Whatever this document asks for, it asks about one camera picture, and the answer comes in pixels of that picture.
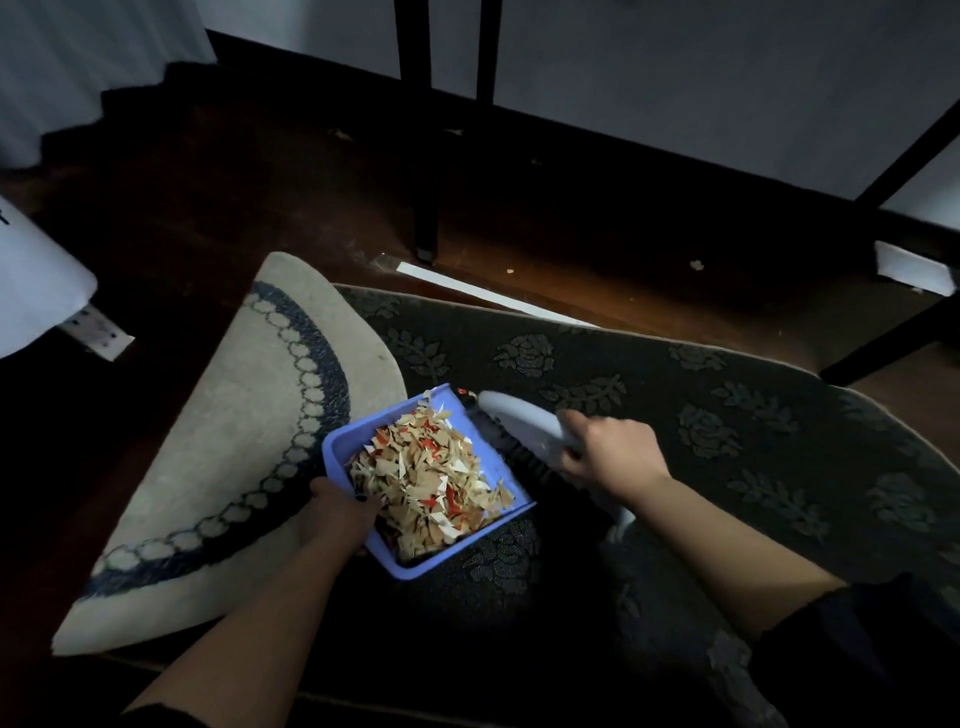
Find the person's right hand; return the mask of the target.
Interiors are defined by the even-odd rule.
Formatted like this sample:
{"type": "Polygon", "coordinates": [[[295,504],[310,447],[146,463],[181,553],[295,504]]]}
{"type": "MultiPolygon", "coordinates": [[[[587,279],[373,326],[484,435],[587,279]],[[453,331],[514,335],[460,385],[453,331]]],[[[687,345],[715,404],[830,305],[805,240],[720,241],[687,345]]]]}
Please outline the person's right hand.
{"type": "Polygon", "coordinates": [[[592,417],[588,454],[560,455],[561,471],[597,486],[635,512],[654,491],[674,480],[653,428],[632,419],[592,417]]]}

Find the person's left hand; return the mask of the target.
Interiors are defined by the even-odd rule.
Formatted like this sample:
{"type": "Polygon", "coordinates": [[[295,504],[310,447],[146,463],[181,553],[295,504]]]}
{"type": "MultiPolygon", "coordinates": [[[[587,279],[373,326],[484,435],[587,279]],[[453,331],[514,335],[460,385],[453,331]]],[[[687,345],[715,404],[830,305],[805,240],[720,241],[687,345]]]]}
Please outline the person's left hand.
{"type": "Polygon", "coordinates": [[[310,499],[301,516],[301,536],[307,547],[320,547],[329,558],[349,559],[364,545],[374,525],[359,525],[353,518],[356,493],[317,477],[309,483],[310,499]]]}

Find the white hand brush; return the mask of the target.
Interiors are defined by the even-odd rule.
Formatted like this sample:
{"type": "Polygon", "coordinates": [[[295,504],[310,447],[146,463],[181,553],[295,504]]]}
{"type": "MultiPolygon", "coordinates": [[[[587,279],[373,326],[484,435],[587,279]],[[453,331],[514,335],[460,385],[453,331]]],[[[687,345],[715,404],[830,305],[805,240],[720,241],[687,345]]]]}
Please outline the white hand brush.
{"type": "Polygon", "coordinates": [[[527,496],[557,507],[592,532],[603,532],[608,543],[623,540],[635,516],[600,487],[563,470],[563,453],[580,455],[582,444],[555,414],[493,391],[466,394],[463,402],[476,430],[527,496]]]}

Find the blue plastic dustpan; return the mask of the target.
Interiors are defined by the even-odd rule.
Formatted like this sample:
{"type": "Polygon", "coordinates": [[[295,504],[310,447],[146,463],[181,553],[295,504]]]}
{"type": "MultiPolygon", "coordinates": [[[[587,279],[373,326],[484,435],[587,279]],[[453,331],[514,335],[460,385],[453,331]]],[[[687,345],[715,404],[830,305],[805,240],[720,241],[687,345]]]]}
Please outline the blue plastic dustpan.
{"type": "MultiPolygon", "coordinates": [[[[449,561],[453,556],[463,552],[466,548],[480,541],[480,539],[492,535],[498,528],[502,528],[510,521],[526,514],[535,506],[534,499],[522,491],[514,480],[509,467],[506,466],[498,452],[483,440],[479,431],[472,423],[465,407],[464,398],[466,395],[474,393],[467,390],[456,390],[448,383],[439,385],[428,391],[432,390],[437,391],[436,394],[433,394],[433,399],[436,404],[452,407],[452,422],[454,427],[479,440],[477,451],[485,462],[485,466],[498,478],[506,481],[510,491],[519,496],[520,505],[504,518],[482,529],[476,535],[469,536],[451,546],[449,549],[414,566],[402,566],[399,564],[396,558],[389,552],[385,541],[378,531],[378,526],[376,526],[373,533],[366,539],[366,549],[388,574],[399,580],[412,580],[425,576],[440,564],[449,561]]],[[[358,492],[354,490],[350,476],[347,473],[349,460],[353,455],[358,454],[364,443],[371,439],[377,426],[385,425],[389,417],[399,415],[404,407],[414,405],[422,394],[424,393],[390,406],[381,412],[359,419],[354,423],[340,427],[327,435],[322,443],[321,450],[323,464],[326,467],[326,473],[330,480],[336,482],[342,489],[358,494],[358,492]]]]}

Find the person's right forearm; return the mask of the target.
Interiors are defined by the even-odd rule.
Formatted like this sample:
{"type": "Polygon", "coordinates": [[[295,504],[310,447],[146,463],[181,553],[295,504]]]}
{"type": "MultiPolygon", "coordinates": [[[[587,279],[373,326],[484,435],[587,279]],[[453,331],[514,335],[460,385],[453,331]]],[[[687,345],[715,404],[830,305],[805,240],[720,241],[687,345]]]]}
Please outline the person's right forearm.
{"type": "Polygon", "coordinates": [[[632,511],[749,641],[848,583],[673,479],[632,511]]]}

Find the person's left forearm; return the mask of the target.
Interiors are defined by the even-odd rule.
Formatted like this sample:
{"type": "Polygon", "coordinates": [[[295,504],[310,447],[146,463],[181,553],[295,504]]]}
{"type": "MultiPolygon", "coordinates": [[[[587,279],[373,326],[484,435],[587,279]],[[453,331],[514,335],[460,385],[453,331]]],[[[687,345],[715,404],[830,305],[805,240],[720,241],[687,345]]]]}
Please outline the person's left forearm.
{"type": "Polygon", "coordinates": [[[309,540],[116,719],[115,728],[284,728],[330,592],[363,536],[309,540]]]}

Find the pile of paper scraps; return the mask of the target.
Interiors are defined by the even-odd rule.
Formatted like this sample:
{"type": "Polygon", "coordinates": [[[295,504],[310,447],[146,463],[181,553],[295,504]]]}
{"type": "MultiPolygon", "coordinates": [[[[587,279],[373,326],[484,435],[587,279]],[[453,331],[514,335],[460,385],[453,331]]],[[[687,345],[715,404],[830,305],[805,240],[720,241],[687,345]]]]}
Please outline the pile of paper scraps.
{"type": "Polygon", "coordinates": [[[521,505],[485,466],[479,440],[454,426],[436,390],[375,427],[347,461],[354,490],[381,504],[377,529],[390,555],[414,567],[504,519],[521,505]]]}

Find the dark floral rug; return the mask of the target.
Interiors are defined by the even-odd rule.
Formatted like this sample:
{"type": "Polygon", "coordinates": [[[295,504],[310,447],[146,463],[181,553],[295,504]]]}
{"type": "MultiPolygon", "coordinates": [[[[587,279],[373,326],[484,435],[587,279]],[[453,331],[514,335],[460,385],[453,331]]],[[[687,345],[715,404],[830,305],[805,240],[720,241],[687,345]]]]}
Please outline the dark floral rug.
{"type": "Polygon", "coordinates": [[[305,304],[242,304],[297,370],[278,465],[158,540],[200,575],[299,512],[306,545],[168,664],[110,728],[284,728],[341,690],[518,728],[733,728],[730,696],[788,728],[960,728],[960,470],[869,402],[756,358],[549,333],[522,396],[574,445],[544,465],[480,416],[536,325],[415,300],[408,394],[357,393],[305,304]]]}

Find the beige round mat blue pattern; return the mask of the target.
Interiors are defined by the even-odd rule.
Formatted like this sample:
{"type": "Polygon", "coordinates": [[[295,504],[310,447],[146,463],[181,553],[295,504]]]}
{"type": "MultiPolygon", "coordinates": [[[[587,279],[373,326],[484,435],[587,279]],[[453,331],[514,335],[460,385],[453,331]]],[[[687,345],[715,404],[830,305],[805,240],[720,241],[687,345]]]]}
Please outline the beige round mat blue pattern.
{"type": "Polygon", "coordinates": [[[264,260],[51,644],[99,653],[202,625],[300,545],[330,432],[407,399],[396,359],[305,261],[264,260]]]}

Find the black table leg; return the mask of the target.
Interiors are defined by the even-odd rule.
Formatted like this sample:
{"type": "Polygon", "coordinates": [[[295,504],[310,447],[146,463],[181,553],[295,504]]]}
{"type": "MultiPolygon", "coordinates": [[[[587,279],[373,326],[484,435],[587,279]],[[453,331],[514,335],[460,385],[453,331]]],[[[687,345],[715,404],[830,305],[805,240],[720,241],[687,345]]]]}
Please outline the black table leg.
{"type": "Polygon", "coordinates": [[[393,0],[405,140],[411,172],[414,248],[431,265],[439,249],[439,167],[433,113],[429,2],[393,0]]]}
{"type": "Polygon", "coordinates": [[[495,103],[503,0],[481,0],[475,99],[480,108],[495,103]]]}

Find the white paper sheet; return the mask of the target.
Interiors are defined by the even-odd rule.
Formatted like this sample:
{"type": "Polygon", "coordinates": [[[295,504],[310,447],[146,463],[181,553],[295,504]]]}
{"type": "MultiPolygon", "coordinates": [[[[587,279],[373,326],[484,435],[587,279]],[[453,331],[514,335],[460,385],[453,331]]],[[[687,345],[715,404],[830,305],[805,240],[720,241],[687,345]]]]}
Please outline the white paper sheet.
{"type": "Polygon", "coordinates": [[[873,243],[873,249],[876,273],[882,278],[942,297],[960,290],[954,269],[946,263],[881,240],[873,243]]]}

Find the white cloth covered object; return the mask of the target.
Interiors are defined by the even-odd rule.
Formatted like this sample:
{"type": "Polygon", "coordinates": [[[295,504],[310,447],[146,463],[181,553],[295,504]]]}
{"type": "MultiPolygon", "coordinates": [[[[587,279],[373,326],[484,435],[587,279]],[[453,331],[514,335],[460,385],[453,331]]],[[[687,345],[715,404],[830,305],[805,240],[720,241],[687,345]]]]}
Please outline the white cloth covered object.
{"type": "Polygon", "coordinates": [[[97,287],[89,268],[0,196],[0,358],[78,313],[97,287]]]}

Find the white curtain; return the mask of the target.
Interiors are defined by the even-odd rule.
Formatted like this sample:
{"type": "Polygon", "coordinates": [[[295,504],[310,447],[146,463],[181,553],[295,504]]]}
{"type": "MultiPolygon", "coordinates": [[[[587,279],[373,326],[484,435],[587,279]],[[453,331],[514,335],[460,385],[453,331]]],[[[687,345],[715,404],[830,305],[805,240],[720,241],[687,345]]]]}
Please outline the white curtain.
{"type": "Polygon", "coordinates": [[[215,61],[194,0],[0,0],[0,169],[40,164],[42,138],[95,123],[104,92],[215,61]]]}

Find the white perforated bracket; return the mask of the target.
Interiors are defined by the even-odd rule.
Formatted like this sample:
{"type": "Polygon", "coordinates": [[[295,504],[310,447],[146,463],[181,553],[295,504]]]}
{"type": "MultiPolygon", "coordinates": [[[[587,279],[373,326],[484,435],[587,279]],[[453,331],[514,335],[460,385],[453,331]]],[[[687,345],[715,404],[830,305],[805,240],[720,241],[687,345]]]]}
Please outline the white perforated bracket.
{"type": "Polygon", "coordinates": [[[135,336],[126,333],[92,303],[61,322],[56,329],[108,362],[116,361],[136,341],[135,336]]]}

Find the black metal chair frame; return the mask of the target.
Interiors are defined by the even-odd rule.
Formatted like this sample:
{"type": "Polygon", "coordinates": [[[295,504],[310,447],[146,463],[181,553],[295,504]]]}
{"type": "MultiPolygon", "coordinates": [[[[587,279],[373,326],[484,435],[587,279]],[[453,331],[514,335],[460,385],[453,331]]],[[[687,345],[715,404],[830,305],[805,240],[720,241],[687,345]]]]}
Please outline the black metal chair frame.
{"type": "MultiPolygon", "coordinates": [[[[906,183],[960,138],[960,100],[956,101],[856,199],[878,211],[906,183]]],[[[874,242],[877,272],[896,283],[915,285],[941,296],[917,315],[899,323],[819,372],[831,386],[848,387],[906,358],[960,327],[960,293],[953,269],[942,262],[881,240],[874,242]]]]}

